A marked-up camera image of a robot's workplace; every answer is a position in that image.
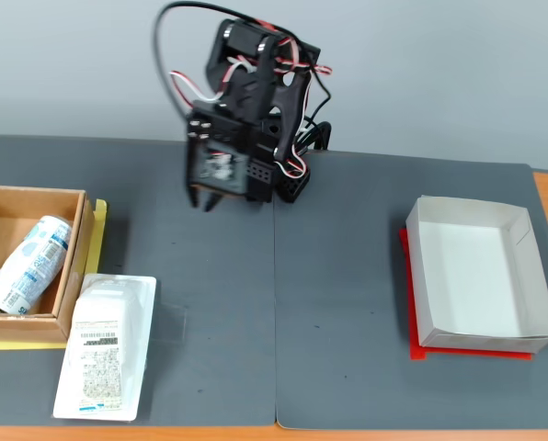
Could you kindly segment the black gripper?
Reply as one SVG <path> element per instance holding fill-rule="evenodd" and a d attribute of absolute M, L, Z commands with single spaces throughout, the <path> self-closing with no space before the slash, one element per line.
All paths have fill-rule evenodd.
<path fill-rule="evenodd" d="M 268 132 L 268 114 L 276 89 L 273 73 L 251 58 L 221 58 L 210 64 L 205 92 L 191 79 L 185 108 L 188 111 L 187 157 L 200 159 L 209 142 L 213 153 L 243 155 L 251 159 L 272 159 L 277 136 Z M 186 183 L 193 208 L 200 203 L 199 186 Z M 203 211 L 212 211 L 223 199 L 223 192 L 205 191 Z"/>

